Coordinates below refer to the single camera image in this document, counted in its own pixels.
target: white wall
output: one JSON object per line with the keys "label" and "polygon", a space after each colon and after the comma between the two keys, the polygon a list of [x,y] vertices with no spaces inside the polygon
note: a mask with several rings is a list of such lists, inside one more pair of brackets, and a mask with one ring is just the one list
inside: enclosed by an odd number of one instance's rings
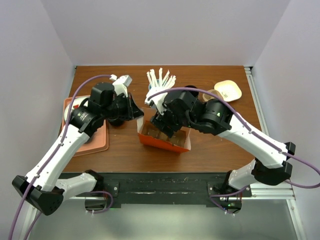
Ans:
{"label": "white wall", "polygon": [[2,1],[0,33],[0,239],[7,239],[21,199],[11,182],[57,137],[74,70],[39,0]]}
{"label": "white wall", "polygon": [[252,66],[290,0],[42,0],[76,65]]}
{"label": "white wall", "polygon": [[[255,84],[269,133],[297,145],[296,155],[320,168],[320,1],[291,0],[254,65]],[[292,181],[313,185],[317,174],[294,163]],[[320,191],[295,188],[310,240],[319,239]]]}

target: orange tray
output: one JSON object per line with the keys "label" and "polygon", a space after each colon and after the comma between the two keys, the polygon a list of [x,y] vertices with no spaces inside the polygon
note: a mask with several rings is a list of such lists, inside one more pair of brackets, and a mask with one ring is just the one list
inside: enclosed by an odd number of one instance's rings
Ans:
{"label": "orange tray", "polygon": [[[66,107],[71,102],[71,97],[68,97],[63,102],[63,113],[65,112]],[[61,129],[65,125],[64,117],[62,116],[62,125]],[[108,138],[108,123],[105,120],[102,127],[100,127],[92,136],[92,139],[89,140],[88,143],[83,144],[78,151],[75,153],[76,156],[86,155],[86,154],[93,154],[97,152],[102,152],[108,149],[109,147],[109,138]]]}

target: wooden table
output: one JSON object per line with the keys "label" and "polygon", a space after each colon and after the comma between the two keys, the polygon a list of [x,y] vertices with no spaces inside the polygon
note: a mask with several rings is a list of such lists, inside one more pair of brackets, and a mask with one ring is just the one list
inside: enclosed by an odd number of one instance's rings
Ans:
{"label": "wooden table", "polygon": [[[260,124],[243,66],[162,66],[176,75],[175,87],[195,85],[204,90],[213,89],[215,83],[223,80],[235,81],[242,91],[239,100],[231,105],[253,126]],[[75,90],[85,80],[100,74],[130,75],[132,83],[128,91],[132,93],[139,107],[146,107],[144,100],[148,92],[146,72],[159,66],[78,66],[70,91]],[[79,95],[89,95],[97,82],[108,82],[100,78],[84,86]],[[182,154],[142,145],[137,135],[135,120],[126,122],[119,128],[109,126],[109,149],[89,155],[74,157],[64,169],[65,172],[227,172],[248,164],[254,158],[234,143],[218,136],[190,133],[191,151]]]}

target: purple cable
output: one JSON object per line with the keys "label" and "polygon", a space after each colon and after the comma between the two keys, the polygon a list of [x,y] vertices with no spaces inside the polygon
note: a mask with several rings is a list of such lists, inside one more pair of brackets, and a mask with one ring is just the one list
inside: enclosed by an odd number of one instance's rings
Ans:
{"label": "purple cable", "polygon": [[247,188],[247,186],[244,186],[239,191],[236,191],[236,192],[233,192],[233,193],[214,194],[214,195],[210,195],[209,197],[210,197],[211,202],[213,202],[218,208],[220,208],[223,211],[226,211],[226,213],[228,213],[228,214],[232,214],[232,212],[228,211],[227,209],[224,209],[219,203],[217,203],[215,200],[213,200],[213,198],[231,197],[231,196],[237,195],[239,193],[242,193],[246,188]]}
{"label": "purple cable", "polygon": [[[319,175],[320,175],[320,169],[318,169],[316,166],[314,166],[313,164],[297,157],[297,156],[294,156],[292,154],[289,154],[287,152],[282,152],[282,149],[277,147],[276,145],[274,145],[272,142],[268,141],[267,139],[265,139],[264,137],[260,136],[259,134],[257,134],[255,131],[252,131],[252,129],[248,126],[248,124],[246,123],[246,121],[236,112],[236,110],[229,104],[227,103],[226,101],[224,101],[221,97],[215,95],[214,93],[211,93],[211,92],[208,92],[206,90],[203,90],[203,89],[198,89],[198,88],[192,88],[192,87],[174,87],[174,88],[170,88],[170,89],[166,89],[166,90],[163,90],[163,91],[159,91],[153,95],[151,95],[148,100],[150,100],[151,98],[157,96],[157,95],[160,95],[160,94],[164,94],[164,93],[169,93],[169,92],[173,92],[173,91],[193,91],[193,92],[199,92],[199,93],[203,93],[203,94],[207,94],[211,97],[214,97],[216,99],[218,99],[221,103],[223,103],[225,106],[228,107],[228,109],[230,109],[230,111],[234,114],[234,116],[245,126],[245,128],[251,132],[254,136],[256,136],[258,139],[260,139],[261,141],[263,141],[264,143],[268,144],[270,147],[274,148],[275,150],[277,150],[279,153],[282,153],[283,155],[289,157],[289,158],[292,158],[294,160],[297,160],[298,162],[302,163],[302,164],[305,164],[307,165],[308,167],[312,168],[313,170],[315,170]],[[289,183],[293,186],[296,186],[298,188],[303,188],[303,189],[315,189],[315,188],[318,188],[320,187],[320,183],[318,184],[315,184],[315,185],[300,185],[300,184],[297,184],[297,183],[294,183],[294,182],[291,182],[289,180],[286,180],[285,181],[286,183]]]}
{"label": "purple cable", "polygon": [[[109,204],[108,207],[106,207],[106,208],[104,208],[103,210],[100,210],[100,211],[94,211],[93,214],[102,214],[102,213],[108,211],[108,210],[112,207],[112,205],[114,204],[114,198],[113,198],[112,195],[111,195],[109,192],[107,192],[107,191],[91,191],[91,192],[89,192],[89,194],[107,194],[108,196],[110,196],[110,199],[111,199],[111,202],[110,202],[110,204]],[[40,215],[41,215],[41,212],[39,212],[39,213],[35,216],[34,220],[32,221],[31,225],[29,226],[28,230],[26,231],[26,234],[25,234],[23,240],[27,240],[27,239],[28,239],[28,236],[29,236],[29,234],[31,233],[31,230],[32,230],[32,228],[34,227],[34,225],[36,224],[36,221],[38,220],[38,218],[40,217]]]}
{"label": "purple cable", "polygon": [[[111,75],[107,75],[107,74],[102,74],[102,75],[97,75],[97,76],[93,76],[91,78],[89,78],[88,80],[86,80],[85,82],[83,82],[78,88],[77,90],[75,91],[75,93],[73,94],[72,96],[72,99],[71,99],[71,102],[70,102],[70,106],[73,105],[75,99],[76,99],[76,96],[78,94],[78,92],[80,91],[80,89],[86,85],[88,82],[91,82],[92,80],[95,80],[95,79],[98,79],[98,78],[111,78]],[[62,134],[62,137],[61,137],[61,143],[63,143],[63,141],[65,140],[65,137],[67,135],[67,130],[68,130],[68,127],[69,127],[69,122],[70,122],[70,118],[71,118],[71,109],[72,107],[69,107],[68,109],[68,113],[67,113],[67,119],[65,121],[65,128],[64,128],[64,132]],[[39,168],[39,170],[36,172],[37,175],[39,175],[42,170],[48,165],[48,163],[51,161],[51,159],[55,156],[55,154],[57,153],[57,151],[59,150],[60,148],[60,144],[58,144],[56,146],[56,148],[53,150],[52,154],[48,157],[48,159],[44,162],[44,164]],[[8,240],[12,240],[12,237],[13,237],[13,234],[14,234],[14,230],[15,230],[15,227],[16,227],[16,224],[17,224],[17,221],[18,221],[18,217],[19,217],[19,214],[20,214],[20,211],[22,209],[22,206],[24,205],[24,202],[27,198],[27,195],[32,187],[32,185],[35,183],[37,177],[35,176],[31,182],[29,183],[29,185],[27,186],[27,188],[25,189],[24,191],[24,194],[21,198],[21,201],[19,203],[19,206],[15,212],[15,215],[14,215],[14,218],[13,218],[13,221],[12,221],[12,224],[11,224],[11,228],[10,228],[10,232],[9,232],[9,237],[8,237]]]}

